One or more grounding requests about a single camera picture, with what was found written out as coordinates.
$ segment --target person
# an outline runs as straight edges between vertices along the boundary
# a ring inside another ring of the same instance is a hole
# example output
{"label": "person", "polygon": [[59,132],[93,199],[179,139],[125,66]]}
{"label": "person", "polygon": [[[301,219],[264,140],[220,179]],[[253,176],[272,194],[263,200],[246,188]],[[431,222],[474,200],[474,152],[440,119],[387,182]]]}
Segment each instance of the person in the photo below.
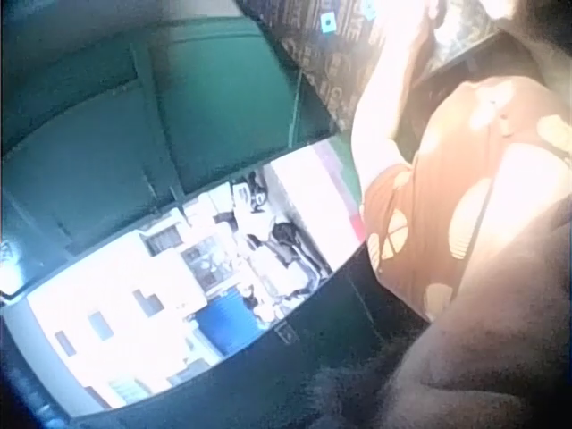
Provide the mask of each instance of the person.
{"label": "person", "polygon": [[430,118],[412,164],[395,141],[438,2],[390,2],[351,148],[379,282],[435,320],[525,226],[570,192],[569,106],[526,77],[465,82]]}
{"label": "person", "polygon": [[570,427],[570,197],[549,207],[411,345],[319,374],[312,427]]}

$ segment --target hand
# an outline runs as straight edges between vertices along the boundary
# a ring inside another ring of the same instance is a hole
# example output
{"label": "hand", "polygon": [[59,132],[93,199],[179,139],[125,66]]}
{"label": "hand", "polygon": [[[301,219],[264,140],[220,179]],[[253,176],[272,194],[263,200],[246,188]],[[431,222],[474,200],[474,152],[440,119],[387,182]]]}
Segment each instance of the hand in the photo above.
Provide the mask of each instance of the hand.
{"label": "hand", "polygon": [[384,3],[385,38],[405,48],[419,48],[433,34],[442,0],[392,0]]}

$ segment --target white polka dot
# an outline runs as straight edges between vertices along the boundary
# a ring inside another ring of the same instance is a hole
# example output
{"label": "white polka dot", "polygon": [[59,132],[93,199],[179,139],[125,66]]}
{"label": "white polka dot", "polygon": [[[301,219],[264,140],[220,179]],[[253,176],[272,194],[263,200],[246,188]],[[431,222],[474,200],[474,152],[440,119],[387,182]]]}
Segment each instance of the white polka dot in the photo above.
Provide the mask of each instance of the white polka dot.
{"label": "white polka dot", "polygon": [[408,239],[408,219],[400,210],[394,210],[387,227],[387,237],[383,242],[382,260],[397,255]]}
{"label": "white polka dot", "polygon": [[465,193],[455,208],[449,226],[449,249],[456,259],[463,259],[467,254],[490,186],[490,179],[481,179]]}
{"label": "white polka dot", "polygon": [[373,233],[367,239],[367,251],[369,252],[369,262],[372,264],[374,271],[379,268],[379,235]]}
{"label": "white polka dot", "polygon": [[435,320],[450,304],[453,288],[442,283],[432,283],[425,289],[425,314],[430,321]]}
{"label": "white polka dot", "polygon": [[494,105],[490,103],[479,104],[473,114],[471,114],[471,118],[468,121],[469,127],[475,131],[483,129],[492,122],[496,113]]}
{"label": "white polka dot", "polygon": [[395,176],[395,180],[393,181],[393,188],[399,189],[407,185],[409,179],[411,178],[411,172],[400,172],[397,176]]}
{"label": "white polka dot", "polygon": [[536,132],[554,147],[572,154],[572,127],[557,114],[540,118]]}
{"label": "white polka dot", "polygon": [[431,128],[425,131],[421,144],[419,145],[419,154],[428,155],[432,153],[439,146],[439,134]]}

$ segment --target green panel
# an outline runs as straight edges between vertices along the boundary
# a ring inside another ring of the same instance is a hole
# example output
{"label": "green panel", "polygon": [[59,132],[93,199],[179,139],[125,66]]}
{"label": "green panel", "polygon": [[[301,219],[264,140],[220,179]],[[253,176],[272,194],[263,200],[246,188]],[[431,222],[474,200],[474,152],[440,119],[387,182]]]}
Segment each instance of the green panel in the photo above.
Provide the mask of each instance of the green panel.
{"label": "green panel", "polygon": [[263,38],[198,38],[151,52],[159,108],[185,192],[287,148],[295,75],[281,69]]}
{"label": "green panel", "polygon": [[4,162],[4,185],[78,254],[172,202],[146,123],[135,84],[90,99],[22,141]]}
{"label": "green panel", "polygon": [[2,154],[53,117],[135,79],[122,40],[69,55],[14,88],[3,88]]}
{"label": "green panel", "polygon": [[25,214],[16,208],[4,191],[2,193],[2,241],[10,243],[18,264],[19,285],[33,282],[66,263],[62,253]]}
{"label": "green panel", "polygon": [[18,234],[35,255],[41,231],[68,263],[175,199],[332,132],[299,68],[247,18],[108,39],[4,94],[3,186],[36,231]]}

